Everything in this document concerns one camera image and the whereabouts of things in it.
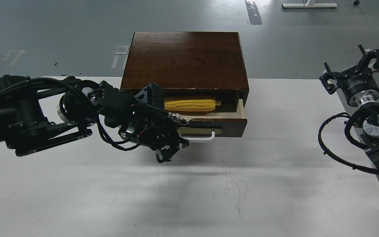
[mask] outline black cable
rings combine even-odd
[[[333,152],[331,152],[328,149],[328,147],[325,146],[324,142],[322,141],[322,137],[321,137],[322,130],[324,129],[324,127],[327,124],[329,124],[333,119],[336,119],[336,118],[349,118],[350,119],[350,116],[349,116],[349,114],[343,112],[343,113],[336,114],[336,115],[334,115],[332,117],[329,117],[328,119],[326,119],[322,123],[322,125],[320,126],[320,129],[318,131],[318,143],[320,144],[320,147],[324,151],[324,154],[327,154],[329,157],[331,157],[332,159],[334,159],[337,162],[342,163],[343,165],[347,165],[349,167],[352,167],[354,170],[359,170],[359,171],[363,171],[363,172],[366,172],[366,173],[369,173],[369,174],[379,175],[379,170],[347,162],[346,160],[343,160],[342,158],[338,157],[336,154],[334,154]]]
[[[102,140],[105,142],[108,142],[109,144],[111,144],[112,147],[114,147],[118,150],[123,150],[123,151],[134,150],[135,148],[137,148],[141,145],[141,143],[138,143],[132,147],[128,147],[128,148],[122,147],[122,146],[116,144],[117,142],[112,140],[112,138],[109,136],[109,134],[106,132],[106,130],[102,126],[99,117],[96,118],[96,123],[97,123],[97,128],[99,130],[99,135],[102,138]]]
[[[359,141],[356,141],[352,135],[350,134],[350,130],[352,129],[353,124],[358,120],[359,117],[361,117],[363,114],[367,114],[368,116],[372,116],[375,119],[378,117],[378,113],[372,109],[369,108],[360,108],[357,111],[355,111],[352,116],[349,118],[349,120],[346,123],[346,127],[344,128],[344,135],[349,140],[349,142],[356,147],[359,147],[361,149],[368,149],[369,147],[365,144],[360,143]]]
[[[352,167],[354,170],[356,169],[356,170],[363,171],[363,172],[366,172],[366,173],[369,173],[369,174],[379,175],[379,170],[347,162],[347,161],[343,160],[342,158],[338,157],[337,155],[335,155],[333,152],[331,152],[325,146],[325,144],[324,144],[324,142],[322,141],[322,138],[321,138],[322,130],[324,129],[324,127],[327,124],[329,124],[333,119],[336,119],[336,118],[349,118],[349,119],[351,119],[351,117],[349,116],[349,114],[347,114],[347,113],[339,113],[339,114],[336,114],[336,115],[334,115],[332,117],[329,117],[327,120],[325,120],[322,123],[322,125],[320,126],[320,130],[318,131],[318,142],[320,144],[320,147],[324,151],[324,154],[327,154],[332,159],[334,159],[334,160],[336,160],[336,161],[338,161],[338,162],[340,162],[340,163],[342,163],[344,165]]]

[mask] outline robotic arm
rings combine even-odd
[[[372,163],[379,170],[379,103],[376,102],[379,98],[379,88],[372,76],[373,73],[379,72],[379,50],[365,52],[362,45],[359,45],[359,49],[362,52],[362,59],[356,66],[343,72],[332,72],[328,64],[324,63],[326,72],[320,77],[320,80],[329,94],[335,93],[340,88],[347,104],[359,107],[352,116],[345,114],[349,120],[344,133],[353,145],[366,151]],[[368,67],[372,59],[376,60],[373,64],[374,71]],[[350,135],[352,126],[362,129],[363,133],[360,137],[365,144],[356,141]]]
[[[38,100],[62,94],[58,115],[64,123],[49,122]],[[101,125],[99,115],[111,128],[119,128],[123,141],[113,141]],[[0,78],[0,142],[5,141],[17,156],[29,155],[92,134],[97,124],[103,141],[119,150],[140,145],[156,151],[159,163],[168,162],[181,147],[189,145],[177,132],[186,121],[164,110],[163,90],[151,83],[136,96],[121,92],[105,81],[97,84],[73,76],[62,81],[5,75]],[[77,132],[62,135],[77,128]],[[132,147],[121,144],[134,143]]]

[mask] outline dark wood lid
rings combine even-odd
[[[248,79],[236,32],[135,32],[121,90],[238,90]]]

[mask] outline white metal handle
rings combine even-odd
[[[190,143],[209,143],[213,141],[215,138],[215,132],[212,131],[212,136],[209,138],[185,138],[187,139]]]

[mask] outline wooden box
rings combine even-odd
[[[209,94],[221,100],[211,112],[181,112],[183,136],[242,137],[248,79],[235,32],[135,32],[121,91],[136,94],[157,83],[165,96]]]

